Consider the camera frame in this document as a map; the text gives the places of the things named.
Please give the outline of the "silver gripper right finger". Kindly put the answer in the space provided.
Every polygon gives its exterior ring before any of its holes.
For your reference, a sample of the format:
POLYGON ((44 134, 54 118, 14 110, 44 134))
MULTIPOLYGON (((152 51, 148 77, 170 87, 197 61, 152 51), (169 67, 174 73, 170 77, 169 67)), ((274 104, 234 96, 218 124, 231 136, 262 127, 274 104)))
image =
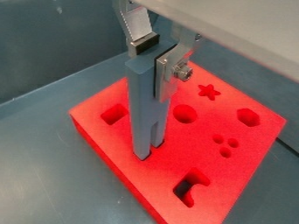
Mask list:
POLYGON ((155 98, 159 102, 173 97, 178 81, 186 82, 193 77, 189 61, 205 41, 198 32, 179 24, 173 24, 173 37, 178 44, 155 60, 155 98))

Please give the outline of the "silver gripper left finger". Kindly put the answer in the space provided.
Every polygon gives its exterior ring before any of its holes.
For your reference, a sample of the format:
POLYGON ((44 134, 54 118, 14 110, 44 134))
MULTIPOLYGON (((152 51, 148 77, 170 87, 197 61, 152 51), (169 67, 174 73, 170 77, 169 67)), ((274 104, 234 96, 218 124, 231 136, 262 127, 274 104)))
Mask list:
POLYGON ((128 56, 134 58, 159 44, 161 35, 152 30, 144 6, 134 0, 112 0, 112 6, 126 34, 128 56))

